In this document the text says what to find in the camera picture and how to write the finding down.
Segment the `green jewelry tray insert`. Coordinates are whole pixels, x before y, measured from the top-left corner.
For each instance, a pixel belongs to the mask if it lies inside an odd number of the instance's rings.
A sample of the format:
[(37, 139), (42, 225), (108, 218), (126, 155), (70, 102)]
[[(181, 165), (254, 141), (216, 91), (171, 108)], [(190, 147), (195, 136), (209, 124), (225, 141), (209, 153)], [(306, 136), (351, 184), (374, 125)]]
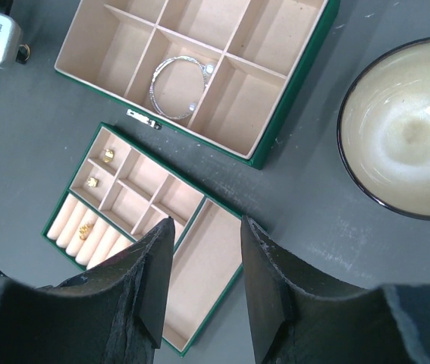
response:
[(242, 270), (242, 215), (109, 124), (100, 124), (42, 235), (86, 270), (174, 221), (163, 338), (184, 356)]

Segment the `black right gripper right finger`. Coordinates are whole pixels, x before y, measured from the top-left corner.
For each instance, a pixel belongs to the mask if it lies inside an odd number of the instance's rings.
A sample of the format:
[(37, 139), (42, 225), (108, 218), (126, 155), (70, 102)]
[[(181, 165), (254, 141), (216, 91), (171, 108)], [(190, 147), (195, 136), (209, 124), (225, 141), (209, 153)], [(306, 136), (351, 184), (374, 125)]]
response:
[(241, 220), (246, 303), (258, 363), (430, 363), (430, 284), (340, 281)]

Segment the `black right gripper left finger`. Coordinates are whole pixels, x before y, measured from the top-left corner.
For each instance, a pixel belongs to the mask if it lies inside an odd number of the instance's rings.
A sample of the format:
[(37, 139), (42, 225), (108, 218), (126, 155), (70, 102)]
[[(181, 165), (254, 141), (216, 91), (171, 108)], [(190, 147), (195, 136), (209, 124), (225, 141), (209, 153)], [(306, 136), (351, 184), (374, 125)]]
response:
[(56, 287), (0, 278), (0, 363), (151, 363), (161, 346), (174, 221)]

